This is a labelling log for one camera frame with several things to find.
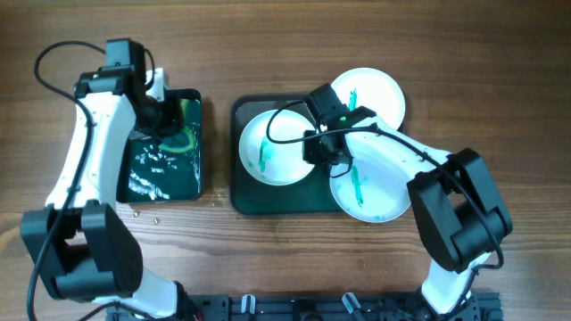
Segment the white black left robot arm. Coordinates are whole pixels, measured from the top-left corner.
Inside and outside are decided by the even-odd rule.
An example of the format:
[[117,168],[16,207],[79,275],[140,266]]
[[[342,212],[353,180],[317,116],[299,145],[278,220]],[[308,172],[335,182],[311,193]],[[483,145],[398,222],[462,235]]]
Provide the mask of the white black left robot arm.
[[102,67],[79,78],[71,100],[76,126],[62,173],[42,210],[26,212],[21,237],[35,267],[27,298],[41,281],[54,300],[98,302],[148,320],[198,320],[184,287],[144,268],[135,237],[116,213],[117,185],[132,133],[163,139],[181,131],[194,89],[169,89],[162,69]]

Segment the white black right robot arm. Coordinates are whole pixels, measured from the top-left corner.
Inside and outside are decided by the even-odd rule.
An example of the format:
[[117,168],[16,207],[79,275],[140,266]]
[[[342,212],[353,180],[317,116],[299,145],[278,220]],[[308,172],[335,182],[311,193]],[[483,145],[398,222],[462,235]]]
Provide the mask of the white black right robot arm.
[[420,287],[424,302],[441,320],[462,311],[478,273],[503,266],[501,241],[513,230],[483,158],[422,144],[364,106],[311,115],[318,128],[304,133],[303,158],[329,165],[339,207],[369,223],[412,210],[432,260]]

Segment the yellow green sponge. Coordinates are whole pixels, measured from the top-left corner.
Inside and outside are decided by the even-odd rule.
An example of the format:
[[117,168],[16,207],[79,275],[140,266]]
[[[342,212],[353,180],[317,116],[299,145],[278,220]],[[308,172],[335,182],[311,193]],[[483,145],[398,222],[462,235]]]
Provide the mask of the yellow green sponge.
[[193,103],[195,103],[195,100],[180,100],[184,126],[174,136],[164,138],[159,145],[160,150],[171,153],[186,153],[196,148],[197,138],[190,115],[190,108]]

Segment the white plate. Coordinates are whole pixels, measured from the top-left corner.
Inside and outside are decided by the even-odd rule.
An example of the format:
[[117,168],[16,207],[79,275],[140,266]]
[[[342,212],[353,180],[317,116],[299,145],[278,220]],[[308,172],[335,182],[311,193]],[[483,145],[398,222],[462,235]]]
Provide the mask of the white plate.
[[406,187],[410,176],[397,163],[393,144],[370,133],[351,133],[346,143],[352,165],[335,165],[329,178],[336,203],[353,218],[369,223],[398,218],[410,206]]
[[[266,185],[291,185],[307,177],[314,165],[302,158],[302,143],[275,144],[266,135],[270,118],[276,110],[254,117],[239,138],[238,154],[246,171]],[[301,138],[312,124],[300,113],[281,111],[271,122],[270,135],[275,140]]]
[[390,128],[398,130],[404,121],[404,93],[396,81],[381,70],[356,68],[338,76],[331,87],[350,111],[367,107]]

